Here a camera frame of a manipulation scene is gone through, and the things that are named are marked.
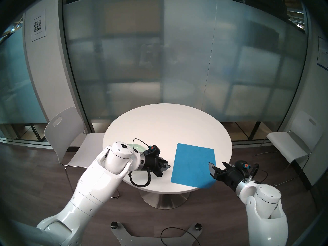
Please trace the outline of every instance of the poster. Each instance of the poster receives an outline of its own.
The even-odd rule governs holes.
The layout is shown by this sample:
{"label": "poster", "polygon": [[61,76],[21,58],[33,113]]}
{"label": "poster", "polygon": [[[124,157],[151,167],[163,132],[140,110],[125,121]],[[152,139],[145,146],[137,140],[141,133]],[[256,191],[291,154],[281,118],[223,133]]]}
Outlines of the poster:
{"label": "poster", "polygon": [[328,70],[328,42],[323,38],[319,37],[318,42],[318,58],[316,64]]}
{"label": "poster", "polygon": [[32,19],[32,41],[46,36],[45,9],[35,14]]}

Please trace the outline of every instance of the table top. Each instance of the table top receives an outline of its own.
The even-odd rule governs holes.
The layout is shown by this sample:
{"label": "table top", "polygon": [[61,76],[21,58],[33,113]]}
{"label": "table top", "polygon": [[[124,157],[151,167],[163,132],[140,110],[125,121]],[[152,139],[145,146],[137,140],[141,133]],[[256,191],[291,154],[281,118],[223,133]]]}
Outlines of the table top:
{"label": "table top", "polygon": [[[171,182],[178,143],[214,149],[216,166],[221,169],[225,168],[222,162],[229,163],[232,154],[230,136],[219,121],[199,109],[178,104],[146,105],[122,114],[106,130],[103,148],[115,141],[132,144],[134,138],[156,145],[161,150],[159,156],[171,165],[162,177],[151,173],[148,186],[136,187],[152,193],[179,194],[198,189]],[[135,144],[145,146],[138,140]],[[132,179],[136,184],[145,184],[147,172],[134,171]],[[123,180],[132,185],[128,175]]]}

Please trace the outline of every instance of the white wall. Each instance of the white wall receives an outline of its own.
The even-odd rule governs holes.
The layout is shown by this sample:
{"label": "white wall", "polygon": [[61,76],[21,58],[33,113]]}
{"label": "white wall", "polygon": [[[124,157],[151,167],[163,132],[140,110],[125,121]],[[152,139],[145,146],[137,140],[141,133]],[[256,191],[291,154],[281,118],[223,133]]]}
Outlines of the white wall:
{"label": "white wall", "polygon": [[[32,21],[35,13],[45,10],[46,37],[32,42]],[[27,64],[31,81],[39,96],[46,116],[51,120],[59,112],[75,106],[64,71],[58,39],[58,0],[40,0],[25,12],[24,36]],[[80,146],[85,135],[81,134],[71,146]]]}
{"label": "white wall", "polygon": [[[317,22],[311,16],[310,32],[306,58],[308,69],[304,70],[302,75],[302,78],[305,78],[305,82],[301,89],[299,99],[293,101],[296,102],[296,106],[285,130],[290,129],[291,122],[300,110],[311,115],[323,127],[324,133],[304,168],[304,173],[310,183],[314,185],[328,168],[328,71],[316,64],[318,36],[322,38],[325,38],[325,36]],[[305,161],[299,161],[301,167],[304,164]]]}

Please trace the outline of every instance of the qr code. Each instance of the qr code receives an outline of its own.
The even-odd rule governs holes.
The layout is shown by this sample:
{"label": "qr code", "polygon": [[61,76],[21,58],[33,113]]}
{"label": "qr code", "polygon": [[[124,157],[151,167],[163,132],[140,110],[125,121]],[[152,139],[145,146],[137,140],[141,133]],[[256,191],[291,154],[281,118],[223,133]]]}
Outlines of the qr code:
{"label": "qr code", "polygon": [[41,30],[41,19],[39,21],[34,22],[34,32]]}

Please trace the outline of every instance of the black knob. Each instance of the black knob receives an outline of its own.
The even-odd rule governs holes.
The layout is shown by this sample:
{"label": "black knob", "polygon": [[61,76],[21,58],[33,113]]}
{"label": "black knob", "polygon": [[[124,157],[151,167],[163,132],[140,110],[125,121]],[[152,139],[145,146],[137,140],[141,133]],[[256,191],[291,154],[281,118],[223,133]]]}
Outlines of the black knob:
{"label": "black knob", "polygon": [[195,229],[196,230],[198,230],[198,231],[200,231],[200,230],[202,230],[202,224],[200,224],[200,223],[196,223],[196,225],[195,225]]}
{"label": "black knob", "polygon": [[113,229],[118,228],[118,224],[117,224],[117,222],[113,221],[113,222],[111,223],[111,228],[113,228]]}

